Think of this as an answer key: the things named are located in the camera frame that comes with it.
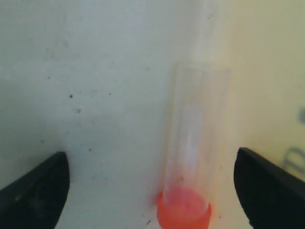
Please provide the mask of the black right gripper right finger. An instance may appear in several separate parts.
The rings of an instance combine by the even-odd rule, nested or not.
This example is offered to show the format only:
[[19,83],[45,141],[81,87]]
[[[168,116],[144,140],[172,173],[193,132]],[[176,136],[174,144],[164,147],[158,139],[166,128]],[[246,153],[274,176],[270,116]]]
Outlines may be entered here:
[[238,149],[234,187],[254,229],[305,227],[304,181],[249,148]]

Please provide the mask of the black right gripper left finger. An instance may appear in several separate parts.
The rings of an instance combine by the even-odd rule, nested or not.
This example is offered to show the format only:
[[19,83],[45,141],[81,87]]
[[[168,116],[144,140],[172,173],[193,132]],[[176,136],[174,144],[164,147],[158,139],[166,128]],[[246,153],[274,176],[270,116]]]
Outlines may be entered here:
[[57,152],[0,191],[2,229],[53,229],[69,193],[69,162]]

